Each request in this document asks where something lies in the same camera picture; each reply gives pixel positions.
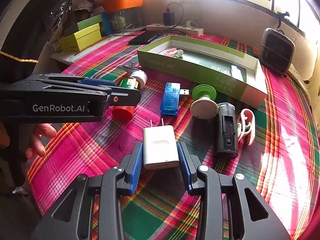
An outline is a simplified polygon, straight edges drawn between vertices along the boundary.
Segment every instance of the red bottle cap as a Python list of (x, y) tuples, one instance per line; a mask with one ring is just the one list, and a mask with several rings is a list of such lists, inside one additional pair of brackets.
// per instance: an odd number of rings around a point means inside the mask
[(130, 121), (133, 118), (135, 106), (114, 106), (112, 115), (115, 119)]

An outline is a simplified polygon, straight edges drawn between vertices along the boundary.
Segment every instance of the white round object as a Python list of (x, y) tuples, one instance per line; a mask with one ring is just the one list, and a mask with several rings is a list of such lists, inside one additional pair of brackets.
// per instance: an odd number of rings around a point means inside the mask
[(144, 86), (146, 85), (147, 79), (148, 79), (146, 73), (144, 73), (142, 70), (136, 70), (136, 71), (132, 72), (130, 77), (135, 78), (138, 81), (138, 83), (139, 83), (138, 89), (144, 88)]
[(244, 179), (244, 175), (242, 173), (237, 173), (236, 174), (236, 178), (239, 180), (243, 180)]
[(199, 119), (211, 119), (218, 113), (218, 105), (208, 97), (201, 97), (190, 107), (191, 114)]
[(209, 167), (208, 166), (206, 166), (206, 165), (201, 165), (201, 166), (199, 166), (199, 170), (201, 170), (201, 171), (208, 171), (209, 170)]

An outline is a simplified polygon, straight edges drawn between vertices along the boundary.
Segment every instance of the black speaker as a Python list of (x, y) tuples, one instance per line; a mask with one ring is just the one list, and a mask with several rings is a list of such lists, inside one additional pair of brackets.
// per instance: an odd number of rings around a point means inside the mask
[(290, 67), (294, 48), (294, 43), (282, 31), (267, 28), (261, 42), (260, 64), (284, 76)]

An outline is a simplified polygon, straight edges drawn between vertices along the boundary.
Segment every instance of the orange planter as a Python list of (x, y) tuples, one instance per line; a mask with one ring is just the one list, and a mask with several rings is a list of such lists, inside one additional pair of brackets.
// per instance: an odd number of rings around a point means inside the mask
[(102, 6), (106, 13), (113, 13), (133, 7), (141, 7), (142, 0), (105, 0), (97, 3), (97, 6)]

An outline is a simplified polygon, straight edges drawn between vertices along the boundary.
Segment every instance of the finger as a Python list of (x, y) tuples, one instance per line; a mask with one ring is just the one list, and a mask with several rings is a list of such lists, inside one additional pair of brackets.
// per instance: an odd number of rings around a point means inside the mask
[(36, 154), (32, 151), (31, 148), (28, 148), (24, 152), (24, 155), (26, 156), (27, 159), (32, 159)]
[(6, 129), (3, 126), (3, 123), (0, 122), (0, 145), (8, 147), (10, 144), (10, 138), (7, 134)]
[(48, 123), (39, 123), (36, 126), (35, 132), (41, 134), (47, 138), (54, 138), (57, 135), (57, 131)]
[(33, 134), (31, 136), (31, 149), (32, 152), (38, 154), (40, 157), (45, 156), (45, 148), (38, 134)]

